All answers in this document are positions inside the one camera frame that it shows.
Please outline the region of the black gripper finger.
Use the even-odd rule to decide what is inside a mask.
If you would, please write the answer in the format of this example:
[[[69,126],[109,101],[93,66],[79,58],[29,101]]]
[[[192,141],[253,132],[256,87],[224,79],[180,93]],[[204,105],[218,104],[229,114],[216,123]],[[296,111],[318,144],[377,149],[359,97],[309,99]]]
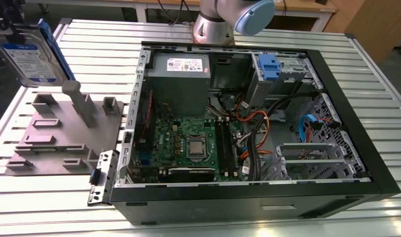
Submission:
[[[6,39],[13,44],[25,44],[26,38],[18,31],[15,24],[13,22],[9,23],[9,30],[6,33]]]

